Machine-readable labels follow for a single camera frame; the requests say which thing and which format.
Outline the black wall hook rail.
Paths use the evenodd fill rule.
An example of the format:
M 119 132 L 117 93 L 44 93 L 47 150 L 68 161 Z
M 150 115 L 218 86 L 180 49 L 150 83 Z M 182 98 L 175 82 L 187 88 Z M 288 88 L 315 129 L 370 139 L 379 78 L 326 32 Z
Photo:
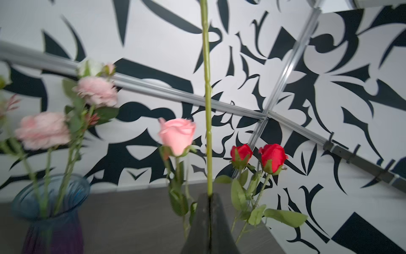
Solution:
M 374 177 L 369 183 L 362 186 L 362 188 L 371 187 L 378 183 L 386 183 L 403 193 L 406 192 L 406 178 L 400 172 L 395 172 L 396 161 L 394 159 L 392 159 L 385 168 L 382 168 L 380 165 L 374 164 L 357 154 L 361 147 L 360 144 L 358 144 L 353 151 L 350 151 L 336 143 L 333 140 L 333 136 L 334 132 L 332 132 L 329 138 L 324 142 L 323 149 L 337 155 L 345 160 L 347 164 L 352 164 Z

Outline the white rose stem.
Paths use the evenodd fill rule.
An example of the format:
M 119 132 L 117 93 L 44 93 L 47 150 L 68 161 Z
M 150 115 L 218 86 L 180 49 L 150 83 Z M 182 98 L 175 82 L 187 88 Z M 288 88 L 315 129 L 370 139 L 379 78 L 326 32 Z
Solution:
M 79 78 L 88 76 L 99 76 L 104 68 L 104 64 L 94 59 L 84 59 L 76 68 L 77 76 Z

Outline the red rose stem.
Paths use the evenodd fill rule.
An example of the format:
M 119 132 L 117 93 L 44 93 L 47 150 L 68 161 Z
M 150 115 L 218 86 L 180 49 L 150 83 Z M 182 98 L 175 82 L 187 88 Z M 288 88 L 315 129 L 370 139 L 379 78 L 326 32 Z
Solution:
M 262 218 L 271 218 L 292 228 L 302 226 L 308 218 L 302 213 L 272 209 L 260 204 L 266 184 L 273 176 L 278 176 L 285 170 L 284 164 L 288 157 L 284 148 L 278 144 L 260 148 L 259 154 L 260 159 L 255 167 L 250 164 L 254 153 L 247 144 L 233 146 L 230 163 L 238 176 L 232 178 L 221 175 L 215 179 L 216 183 L 231 184 L 232 205 L 237 210 L 232 229 L 235 228 L 237 221 L 244 222 L 236 243 L 247 233 L 246 228 L 249 225 L 258 226 Z

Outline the purple blue glass vase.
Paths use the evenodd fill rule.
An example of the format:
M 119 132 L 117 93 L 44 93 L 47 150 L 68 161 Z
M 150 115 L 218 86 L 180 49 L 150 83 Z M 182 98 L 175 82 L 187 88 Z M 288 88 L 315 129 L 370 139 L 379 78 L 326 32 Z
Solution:
M 57 207 L 63 175 L 52 175 L 49 184 L 39 180 L 22 189 L 12 202 L 14 215 L 29 223 L 24 254 L 82 254 L 84 238 L 78 209 L 90 193 L 89 182 L 73 174 Z

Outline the blue rose stem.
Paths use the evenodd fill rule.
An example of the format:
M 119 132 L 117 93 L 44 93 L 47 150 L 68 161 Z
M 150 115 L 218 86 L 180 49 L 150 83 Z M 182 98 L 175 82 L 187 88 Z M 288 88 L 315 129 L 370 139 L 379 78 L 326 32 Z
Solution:
M 205 115 L 206 115 L 206 155 L 207 155 L 207 195 L 213 195 L 213 149 L 211 133 L 211 84 L 210 84 L 210 50 L 209 50 L 209 22 L 208 6 L 206 0 L 200 1 L 200 12 L 202 22 L 202 52 L 205 81 Z

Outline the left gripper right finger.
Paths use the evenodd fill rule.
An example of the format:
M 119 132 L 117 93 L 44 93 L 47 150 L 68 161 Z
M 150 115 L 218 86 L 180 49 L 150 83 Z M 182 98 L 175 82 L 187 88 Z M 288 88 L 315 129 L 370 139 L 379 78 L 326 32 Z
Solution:
M 210 254 L 239 254 L 231 234 L 221 197 L 214 193 L 210 198 Z

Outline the twin pink peony stem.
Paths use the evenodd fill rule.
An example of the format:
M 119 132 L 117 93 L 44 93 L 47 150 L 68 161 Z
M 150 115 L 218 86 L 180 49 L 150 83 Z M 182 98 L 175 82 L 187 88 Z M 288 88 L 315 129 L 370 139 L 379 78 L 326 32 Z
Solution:
M 32 182 L 35 197 L 39 203 L 40 217 L 47 217 L 48 194 L 41 196 L 39 183 L 32 167 L 27 160 L 26 151 L 46 150 L 47 162 L 45 167 L 44 190 L 48 190 L 50 179 L 51 154 L 59 146 L 70 142 L 70 131 L 66 116 L 59 112 L 42 112 L 37 115 L 24 117 L 20 127 L 12 131 L 8 123 L 8 114 L 19 108 L 21 100 L 16 95 L 1 100 L 1 125 L 9 135 L 7 140 L 1 141 L 1 151 L 17 157 L 26 169 Z

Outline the pink rose stem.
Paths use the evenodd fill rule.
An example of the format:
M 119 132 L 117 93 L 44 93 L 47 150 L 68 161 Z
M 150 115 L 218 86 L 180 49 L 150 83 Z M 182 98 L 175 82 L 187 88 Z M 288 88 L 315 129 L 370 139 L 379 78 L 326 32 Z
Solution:
M 159 137 L 162 141 L 159 153 L 168 170 L 166 179 L 169 200 L 174 213 L 182 219 L 184 237 L 187 238 L 196 213 L 197 202 L 189 193 L 188 170 L 182 159 L 189 152 L 194 151 L 192 144 L 196 125 L 188 119 L 167 121 L 162 117 L 159 118 L 159 124 Z

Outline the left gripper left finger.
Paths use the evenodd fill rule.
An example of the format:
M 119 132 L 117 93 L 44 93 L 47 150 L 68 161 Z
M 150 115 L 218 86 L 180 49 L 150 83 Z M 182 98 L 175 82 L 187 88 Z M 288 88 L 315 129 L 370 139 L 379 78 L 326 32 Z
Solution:
M 208 195 L 201 194 L 197 204 L 192 227 L 181 254 L 210 253 L 210 199 Z

